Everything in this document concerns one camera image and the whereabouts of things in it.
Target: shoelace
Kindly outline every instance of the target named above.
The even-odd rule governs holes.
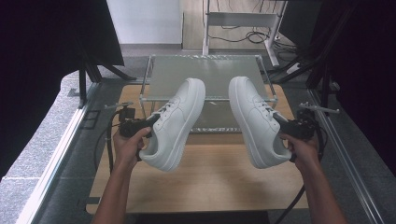
[[[167,116],[167,115],[165,114],[166,110],[167,110],[168,108],[172,107],[172,105],[173,105],[174,103],[175,103],[175,102],[173,102],[172,100],[170,100],[168,103],[166,103],[165,105],[161,106],[161,108],[160,108],[159,110],[153,112],[153,113],[148,117],[148,119],[150,119],[151,117],[153,117],[153,116],[155,116],[155,115],[160,115],[160,120],[163,120],[163,118],[166,118],[166,116]]]
[[[270,120],[273,119],[274,114],[279,114],[279,111],[274,110],[271,106],[269,106],[267,103],[265,103],[264,100],[256,101],[257,104],[259,104],[259,107],[263,107],[263,111],[267,110],[268,113],[270,114]]]

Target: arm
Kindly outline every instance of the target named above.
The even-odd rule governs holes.
[[[295,165],[303,177],[312,223],[347,223],[320,166],[316,143],[286,134],[281,137],[289,141],[289,149],[297,155]]]
[[[124,222],[129,182],[137,163],[135,154],[139,147],[143,147],[142,137],[149,132],[150,128],[142,129],[130,139],[120,136],[119,132],[114,134],[116,161],[92,223]]]

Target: black curtain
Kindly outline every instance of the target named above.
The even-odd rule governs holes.
[[[4,176],[84,53],[107,64],[123,65],[123,59],[106,0],[2,1],[0,13]]]
[[[338,100],[396,175],[395,1],[359,2],[334,47],[332,69]]]

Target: hand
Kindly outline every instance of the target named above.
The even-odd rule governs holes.
[[[297,156],[295,164],[300,172],[320,166],[316,141],[303,141],[285,133],[281,133],[280,137],[288,140],[288,149]]]
[[[137,164],[136,151],[138,148],[144,147],[143,137],[151,132],[150,127],[139,130],[131,138],[126,138],[120,135],[118,130],[114,136],[114,148],[116,150],[116,165],[125,165],[128,170],[134,168]]]

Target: forearm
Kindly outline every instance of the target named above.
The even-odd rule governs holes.
[[[116,162],[92,223],[124,222],[131,172]]]
[[[302,171],[312,223],[347,223],[320,166]]]

